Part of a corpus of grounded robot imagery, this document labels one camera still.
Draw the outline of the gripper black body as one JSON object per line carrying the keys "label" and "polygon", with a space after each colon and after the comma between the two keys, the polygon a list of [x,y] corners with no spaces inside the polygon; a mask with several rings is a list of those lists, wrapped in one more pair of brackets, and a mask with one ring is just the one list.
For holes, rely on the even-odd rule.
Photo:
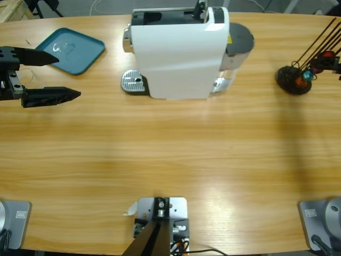
{"label": "gripper black body", "polygon": [[19,81],[19,63],[1,62],[1,101],[26,98],[26,89]]}

